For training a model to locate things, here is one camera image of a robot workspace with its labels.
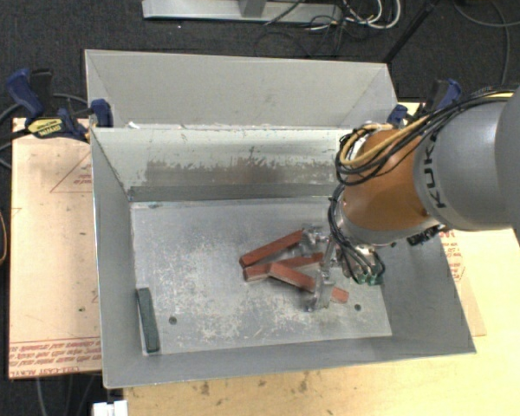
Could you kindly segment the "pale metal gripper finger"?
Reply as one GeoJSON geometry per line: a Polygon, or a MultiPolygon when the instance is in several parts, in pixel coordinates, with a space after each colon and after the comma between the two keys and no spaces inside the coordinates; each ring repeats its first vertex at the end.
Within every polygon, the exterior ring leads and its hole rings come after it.
{"type": "Polygon", "coordinates": [[[305,310],[313,313],[319,309],[325,309],[331,302],[332,291],[335,282],[325,276],[315,277],[314,291],[305,302],[305,310]]]}
{"type": "Polygon", "coordinates": [[[324,250],[328,244],[328,233],[321,225],[309,225],[302,229],[302,250],[324,250]]]}

